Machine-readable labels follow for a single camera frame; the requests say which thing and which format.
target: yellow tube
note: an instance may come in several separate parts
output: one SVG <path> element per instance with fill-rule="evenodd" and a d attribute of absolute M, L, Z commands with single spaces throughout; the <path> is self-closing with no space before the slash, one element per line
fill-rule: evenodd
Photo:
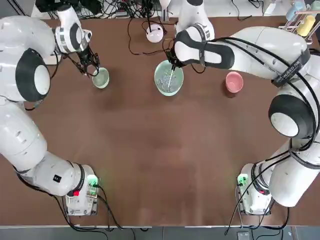
<path fill-rule="evenodd" d="M 316 18 L 314 16 L 306 16 L 306 18 L 303 20 L 303 23 L 300 23 L 299 26 L 296 28 L 296 32 L 302 37 L 307 36 L 310 30 L 312 29 L 313 25 L 315 24 L 315 21 Z"/>

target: pink cup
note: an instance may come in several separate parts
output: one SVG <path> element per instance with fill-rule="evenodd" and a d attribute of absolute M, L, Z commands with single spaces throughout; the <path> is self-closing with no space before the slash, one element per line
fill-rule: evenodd
<path fill-rule="evenodd" d="M 226 75 L 225 85 L 230 93 L 236 94 L 244 86 L 244 79 L 236 71 L 231 71 Z"/>

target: brown table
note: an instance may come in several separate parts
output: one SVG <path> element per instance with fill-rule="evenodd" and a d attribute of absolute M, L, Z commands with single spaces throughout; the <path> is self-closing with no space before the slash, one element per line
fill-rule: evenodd
<path fill-rule="evenodd" d="M 134 19 L 130 25 L 132 51 L 161 49 L 160 43 L 147 41 L 142 21 Z M 249 26 L 276 27 L 284 18 L 211 21 L 216 37 L 223 37 Z M 64 60 L 49 95 L 31 117 L 50 152 L 92 166 L 121 225 L 227 225 L 243 165 L 268 158 L 286 140 L 268 119 L 277 89 L 269 80 L 243 73 L 243 90 L 230 99 L 221 90 L 227 70 L 208 68 L 198 75 L 186 66 L 180 92 L 162 96 L 154 84 L 154 70 L 165 54 L 130 54 L 128 22 L 82 22 L 93 32 L 91 48 L 110 72 L 107 88 L 95 88 Z M 165 27 L 167 38 L 172 38 L 173 26 Z M 66 224 L 56 202 L 20 183 L 5 159 L 0 160 L 0 174 L 0 225 Z M 291 210 L 290 225 L 320 225 L 319 188 L 317 178 Z M 276 205 L 263 223 L 281 225 L 285 218 L 286 209 Z M 72 220 L 107 225 L 107 212 L 100 204 L 98 216 Z M 258 221 L 257 216 L 244 218 L 245 224 Z M 237 215 L 233 224 L 239 224 Z"/>

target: blue tube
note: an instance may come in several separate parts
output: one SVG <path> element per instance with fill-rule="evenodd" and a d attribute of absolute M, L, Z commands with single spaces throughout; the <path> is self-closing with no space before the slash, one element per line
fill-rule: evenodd
<path fill-rule="evenodd" d="M 301 1 L 295 1 L 289 11 L 286 13 L 285 18 L 290 21 L 294 16 L 296 11 L 300 11 L 304 7 Z"/>

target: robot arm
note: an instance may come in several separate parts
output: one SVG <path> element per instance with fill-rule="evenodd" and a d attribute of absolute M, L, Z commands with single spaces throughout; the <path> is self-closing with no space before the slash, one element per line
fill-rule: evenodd
<path fill-rule="evenodd" d="M 73 9 L 60 12 L 64 47 L 74 50 L 72 39 L 87 49 L 91 36 L 81 30 Z M 0 154 L 14 167 L 20 179 L 57 196 L 66 196 L 72 215 L 90 214 L 95 197 L 88 195 L 97 179 L 87 165 L 72 163 L 47 151 L 47 142 L 26 113 L 22 102 L 43 100 L 50 89 L 50 75 L 44 58 L 56 47 L 53 31 L 41 20 L 27 16 L 0 19 Z"/>
<path fill-rule="evenodd" d="M 57 11 L 61 26 L 53 29 L 56 48 L 62 54 L 77 53 L 80 64 L 76 67 L 82 74 L 88 74 L 91 65 L 99 72 L 99 57 L 94 54 L 89 46 L 92 32 L 82 29 L 75 10 L 68 5 L 60 7 Z"/>
<path fill-rule="evenodd" d="M 185 2 L 184 5 L 203 6 L 202 0 Z M 193 16 L 199 17 L 198 12 L 194 12 Z M 183 17 L 192 20 L 184 24 L 186 20 Z M 310 56 L 307 44 L 302 37 L 277 28 L 258 26 L 244 28 L 230 38 L 212 40 L 206 38 L 206 31 L 201 28 L 209 25 L 210 23 L 204 26 L 203 22 L 199 23 L 194 20 L 188 11 L 185 14 L 182 7 L 173 47 L 170 52 L 166 53 L 173 68 L 196 63 L 206 67 L 246 72 L 261 78 L 275 80 L 273 84 L 276 84 L 276 80 L 280 79 L 279 76 L 291 74 L 290 67 L 288 68 L 275 57 L 251 45 L 232 39 L 237 38 L 274 53 L 284 59 L 293 69 L 296 67 L 295 64 L 300 64 L 301 68 L 298 72 L 306 79 L 315 92 L 316 98 L 319 99 L 320 69 L 318 65 L 320 57 Z M 304 98 L 290 84 L 293 84 Z M 242 199 L 242 205 L 243 210 L 250 215 L 263 215 L 268 211 L 272 198 L 283 206 L 295 206 L 320 171 L 318 158 L 320 147 L 318 144 L 313 144 L 305 151 L 298 150 L 314 132 L 313 119 L 315 118 L 316 123 L 318 122 L 315 99 L 297 75 L 290 77 L 290 84 L 283 84 L 279 88 L 278 94 L 271 102 L 268 115 L 271 124 L 279 133 L 292 138 L 292 145 L 290 146 L 287 142 L 273 156 L 291 149 L 300 159 L 292 153 L 290 155 L 287 153 L 274 160 L 246 164 L 243 167 L 241 175 L 247 177 L 246 183 L 239 187 L 241 194 L 245 194 L 245 189 L 252 183 L 255 176 L 275 161 L 289 155 L 283 162 L 268 168 L 248 188 L 249 194 Z M 320 142 L 320 136 L 316 136 L 315 140 Z"/>

